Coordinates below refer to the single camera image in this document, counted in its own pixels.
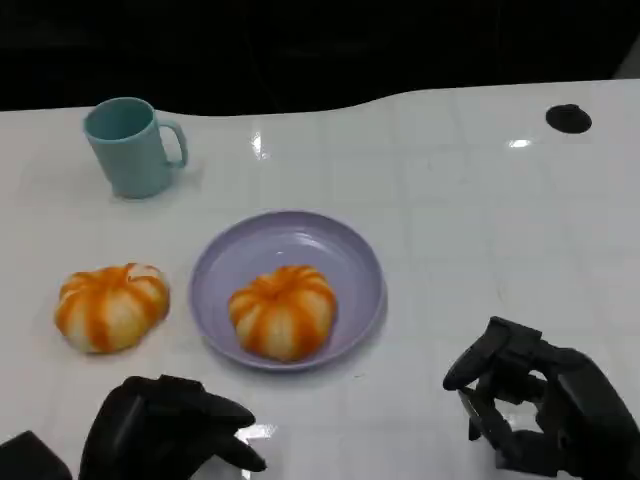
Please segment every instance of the purple plate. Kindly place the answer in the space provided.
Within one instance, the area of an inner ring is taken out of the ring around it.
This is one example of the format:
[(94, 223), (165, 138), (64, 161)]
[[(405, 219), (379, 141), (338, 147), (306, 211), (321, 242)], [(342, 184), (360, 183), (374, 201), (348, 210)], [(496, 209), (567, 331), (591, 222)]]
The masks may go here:
[[(338, 299), (327, 343), (293, 363), (246, 352), (229, 319), (229, 298), (258, 275), (303, 264), (322, 272)], [(307, 212), (267, 213), (232, 226), (202, 253), (189, 289), (191, 312), (209, 344), (233, 360), (267, 370), (300, 370), (333, 360), (362, 341), (386, 313), (386, 285), (369, 244), (346, 225)]]

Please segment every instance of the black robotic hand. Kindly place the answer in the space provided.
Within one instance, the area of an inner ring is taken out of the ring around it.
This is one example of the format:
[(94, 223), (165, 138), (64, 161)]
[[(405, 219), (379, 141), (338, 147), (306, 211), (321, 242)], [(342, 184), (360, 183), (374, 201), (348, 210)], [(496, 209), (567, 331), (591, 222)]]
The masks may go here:
[[(640, 479), (640, 432), (624, 402), (588, 356), (550, 345), (542, 332), (493, 317), (443, 386), (458, 390), (470, 415), (469, 440), (484, 436), (496, 450), (498, 468), (549, 477), (564, 470), (589, 480)], [(533, 403), (541, 432), (512, 431), (496, 399)]]
[(254, 422), (249, 410), (199, 382), (130, 377), (107, 396), (91, 427), (79, 480), (187, 480), (214, 455), (259, 472), (264, 460), (235, 437)]

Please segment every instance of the white table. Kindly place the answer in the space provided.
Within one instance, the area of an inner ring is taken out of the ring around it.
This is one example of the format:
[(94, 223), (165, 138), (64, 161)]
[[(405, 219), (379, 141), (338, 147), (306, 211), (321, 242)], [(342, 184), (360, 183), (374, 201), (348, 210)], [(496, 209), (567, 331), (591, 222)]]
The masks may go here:
[[(593, 128), (548, 127), (560, 103), (579, 104)], [(461, 405), (441, 387), (491, 315), (589, 353), (640, 418), (640, 82), (416, 92), (296, 115), (167, 114), (192, 161), (144, 202), (111, 196), (81, 131), (87, 111), (0, 113), (0, 440), (32, 429), (77, 472), (107, 393), (129, 375), (169, 373), (278, 426), (261, 444), (271, 468), (259, 480), (519, 478), (466, 440)], [(294, 376), (212, 355), (187, 307), (209, 240), (281, 208), (361, 232), (390, 290), (373, 342)], [(166, 272), (168, 319), (123, 354), (72, 350), (52, 319), (61, 282), (131, 260)]]

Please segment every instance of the orange and white pumpkin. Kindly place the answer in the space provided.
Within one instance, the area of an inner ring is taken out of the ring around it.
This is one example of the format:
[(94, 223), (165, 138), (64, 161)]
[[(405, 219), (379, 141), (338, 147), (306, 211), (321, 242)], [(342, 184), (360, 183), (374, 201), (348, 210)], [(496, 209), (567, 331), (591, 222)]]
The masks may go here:
[(283, 362), (299, 360), (327, 340), (336, 298), (326, 278), (308, 265), (260, 275), (229, 300), (242, 347)]
[(169, 311), (169, 286), (150, 265), (128, 263), (71, 275), (60, 289), (55, 322), (79, 350), (131, 347)]

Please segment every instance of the mug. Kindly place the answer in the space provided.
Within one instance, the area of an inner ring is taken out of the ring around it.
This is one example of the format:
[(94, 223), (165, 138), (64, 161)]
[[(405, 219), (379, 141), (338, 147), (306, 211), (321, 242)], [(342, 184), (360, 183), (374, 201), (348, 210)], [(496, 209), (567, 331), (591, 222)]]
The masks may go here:
[[(160, 138), (168, 127), (180, 144), (182, 158), (170, 162)], [(95, 107), (84, 119), (84, 133), (111, 182), (113, 193), (125, 198), (144, 198), (171, 184), (172, 171), (187, 165), (187, 140), (172, 120), (158, 120), (144, 100), (112, 98)]]

